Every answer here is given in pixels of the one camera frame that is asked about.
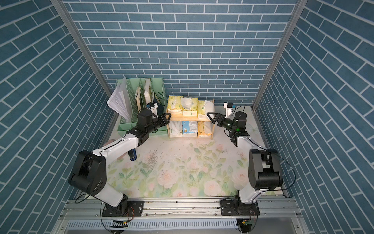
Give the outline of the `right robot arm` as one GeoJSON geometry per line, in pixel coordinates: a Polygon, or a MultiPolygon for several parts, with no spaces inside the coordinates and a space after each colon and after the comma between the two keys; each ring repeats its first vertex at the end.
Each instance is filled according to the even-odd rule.
{"type": "Polygon", "coordinates": [[[246,131],[246,113],[237,112],[232,120],[213,112],[208,112],[207,117],[213,124],[228,130],[230,141],[247,153],[249,183],[238,191],[239,204],[253,204],[264,192],[274,191],[283,185],[278,151],[265,149],[250,137],[246,131]]]}

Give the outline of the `yellow green tissue pack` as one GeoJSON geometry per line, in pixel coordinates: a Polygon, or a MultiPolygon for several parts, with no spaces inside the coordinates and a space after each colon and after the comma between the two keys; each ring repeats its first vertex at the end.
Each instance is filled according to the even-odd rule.
{"type": "Polygon", "coordinates": [[[183,96],[169,96],[167,104],[167,113],[182,115],[182,100],[183,96]]]}

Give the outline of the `blue cartoon tissue pack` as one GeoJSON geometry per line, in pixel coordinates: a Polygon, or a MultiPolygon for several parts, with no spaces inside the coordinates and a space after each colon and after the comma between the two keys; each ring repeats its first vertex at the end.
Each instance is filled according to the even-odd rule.
{"type": "Polygon", "coordinates": [[[183,137],[197,137],[198,136],[198,122],[196,121],[182,121],[183,137]]]}

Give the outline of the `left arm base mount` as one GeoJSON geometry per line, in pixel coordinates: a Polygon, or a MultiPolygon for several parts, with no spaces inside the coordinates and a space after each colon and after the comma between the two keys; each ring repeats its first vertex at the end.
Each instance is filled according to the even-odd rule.
{"type": "Polygon", "coordinates": [[[104,210],[102,212],[103,217],[122,217],[128,216],[130,218],[141,216],[143,212],[145,202],[143,200],[129,200],[129,198],[124,195],[120,204],[113,207],[109,204],[105,204],[104,210]]]}

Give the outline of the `yellow white tissue pack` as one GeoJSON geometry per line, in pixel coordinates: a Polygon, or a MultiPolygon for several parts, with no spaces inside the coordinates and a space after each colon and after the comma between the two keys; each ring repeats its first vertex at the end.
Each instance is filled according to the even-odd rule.
{"type": "Polygon", "coordinates": [[[183,97],[181,98],[182,116],[197,117],[198,98],[183,97]]]}

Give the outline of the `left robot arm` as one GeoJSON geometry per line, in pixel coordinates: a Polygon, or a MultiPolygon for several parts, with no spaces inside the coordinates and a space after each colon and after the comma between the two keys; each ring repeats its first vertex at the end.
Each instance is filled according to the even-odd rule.
{"type": "Polygon", "coordinates": [[[137,114],[137,124],[126,134],[101,148],[81,151],[73,165],[68,183],[86,194],[105,202],[120,213],[127,209],[127,196],[107,182],[107,166],[124,154],[136,160],[136,148],[141,146],[150,133],[169,124],[171,114],[158,114],[155,103],[137,114]]]}

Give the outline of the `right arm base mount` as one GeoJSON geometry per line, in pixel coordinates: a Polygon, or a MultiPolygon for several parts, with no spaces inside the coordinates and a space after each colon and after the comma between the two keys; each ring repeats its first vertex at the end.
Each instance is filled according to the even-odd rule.
{"type": "Polygon", "coordinates": [[[227,197],[220,201],[221,215],[222,216],[258,216],[260,210],[258,203],[245,204],[242,203],[239,196],[227,197]]]}

